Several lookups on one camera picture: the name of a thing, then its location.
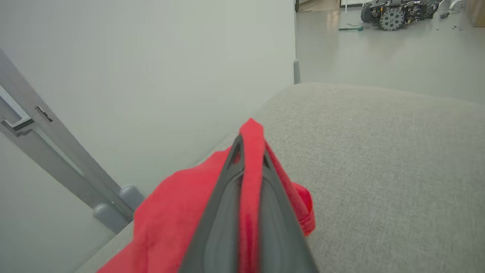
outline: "white panel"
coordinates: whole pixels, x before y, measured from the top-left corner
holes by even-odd
[[[114,237],[3,134],[0,154],[0,272],[73,272]]]
[[[293,0],[4,0],[0,47],[147,195],[293,84]]]

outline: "gray fabric surface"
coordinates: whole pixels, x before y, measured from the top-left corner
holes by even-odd
[[[317,228],[307,241],[321,272],[485,271],[485,106],[299,84],[256,120],[312,193]],[[100,268],[131,229],[78,273]]]

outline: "green tool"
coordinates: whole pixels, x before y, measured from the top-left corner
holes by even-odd
[[[358,28],[341,28],[339,30],[358,30],[358,31],[362,31],[364,29],[363,26],[360,26]]]

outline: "folded red cloth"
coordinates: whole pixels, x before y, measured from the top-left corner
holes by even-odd
[[[306,236],[315,229],[315,216],[310,193],[286,175],[264,140],[263,127],[250,119],[241,127],[240,134],[245,169],[240,203],[239,272],[257,273],[259,193],[265,148]],[[124,249],[98,272],[177,272],[229,151],[215,152],[204,163],[162,181],[135,212],[133,242],[127,246],[128,250]]]

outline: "glossy floor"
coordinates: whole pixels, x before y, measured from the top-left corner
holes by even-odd
[[[485,104],[485,29],[464,12],[397,31],[360,24],[360,8],[297,13],[302,82],[387,87]]]

